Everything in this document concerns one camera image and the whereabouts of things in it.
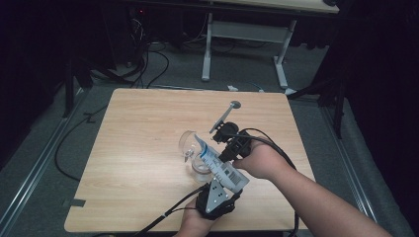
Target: gray carpet floor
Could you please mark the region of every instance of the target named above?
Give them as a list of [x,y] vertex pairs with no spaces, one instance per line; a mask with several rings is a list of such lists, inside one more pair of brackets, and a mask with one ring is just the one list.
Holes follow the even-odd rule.
[[[233,50],[229,50],[228,46],[218,46],[212,55],[210,81],[202,82],[202,48],[185,47],[180,50],[170,45],[156,44],[152,49],[162,49],[159,52],[167,56],[169,67],[150,88],[187,87],[226,91],[227,86],[231,85],[239,91],[258,91],[262,88],[266,92],[283,93],[272,59],[278,48],[275,44],[256,49],[235,47]],[[289,48],[284,67],[291,88],[298,90],[311,83],[326,50],[308,50],[304,46]],[[143,84],[146,85],[157,76],[166,67],[166,63],[163,56],[150,52],[148,68],[142,76]],[[94,113],[105,106],[113,91],[120,87],[126,86],[95,79],[94,87],[78,96],[82,98],[80,106],[68,122],[67,130],[84,119],[85,113]],[[62,88],[56,94],[53,105],[40,115],[19,150],[1,171],[1,213],[7,212],[55,129],[62,122],[64,96]],[[315,98],[304,96],[290,101],[290,104],[316,181],[358,207],[359,200],[346,172],[347,164],[342,158],[347,156],[377,222],[393,236],[414,236],[366,147],[348,102],[344,107],[343,139],[338,140],[327,119],[333,108],[319,108]],[[60,146],[57,157],[65,172],[81,177],[104,113],[105,110],[101,110],[94,115],[93,123],[82,122],[78,125]],[[35,189],[23,203],[23,208],[14,215],[16,218],[11,220],[11,228],[4,236],[92,236],[92,233],[65,232],[63,225],[69,209],[68,202],[74,197],[78,184],[57,171],[53,152],[47,157],[46,169],[34,184]],[[311,235],[309,231],[301,231],[299,236]]]

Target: table top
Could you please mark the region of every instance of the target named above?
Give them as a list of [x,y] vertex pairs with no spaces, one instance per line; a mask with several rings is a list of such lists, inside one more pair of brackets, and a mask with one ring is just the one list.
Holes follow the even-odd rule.
[[[265,131],[296,168],[314,180],[284,94],[117,89],[75,195],[85,203],[70,207],[65,229],[138,231],[199,187],[191,175],[191,162],[185,163],[179,151],[179,139],[186,130],[194,130],[221,152],[225,144],[211,140],[209,131],[231,101],[240,102],[241,108],[225,121],[240,129]],[[250,183],[234,211],[212,230],[293,229],[293,209],[275,186],[243,174]],[[181,219],[182,211],[174,212],[151,231],[177,231]]]
[[337,6],[331,7],[323,0],[210,0],[212,2],[254,5],[318,13],[339,13]]

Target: forearm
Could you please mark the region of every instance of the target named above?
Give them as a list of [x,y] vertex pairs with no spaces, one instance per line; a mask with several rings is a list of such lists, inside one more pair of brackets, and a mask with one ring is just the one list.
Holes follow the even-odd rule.
[[271,179],[315,236],[390,236],[341,198],[292,168]]

